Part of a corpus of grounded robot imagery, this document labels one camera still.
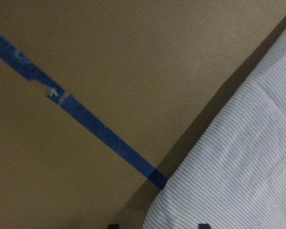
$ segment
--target brown floor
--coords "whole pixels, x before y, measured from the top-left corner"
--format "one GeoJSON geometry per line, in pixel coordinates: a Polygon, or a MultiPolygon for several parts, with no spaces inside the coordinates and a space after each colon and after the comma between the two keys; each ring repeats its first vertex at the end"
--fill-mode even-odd
{"type": "MultiPolygon", "coordinates": [[[[170,176],[286,0],[0,1],[0,34],[170,176]]],[[[0,229],[142,225],[159,189],[0,60],[0,229]]]]}

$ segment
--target striped cloth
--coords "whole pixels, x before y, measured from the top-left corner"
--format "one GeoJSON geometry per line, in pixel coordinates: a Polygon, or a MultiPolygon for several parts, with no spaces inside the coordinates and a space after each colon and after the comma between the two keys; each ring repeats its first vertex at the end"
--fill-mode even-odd
{"type": "Polygon", "coordinates": [[[144,229],[286,228],[286,30],[152,203],[144,229]]]}

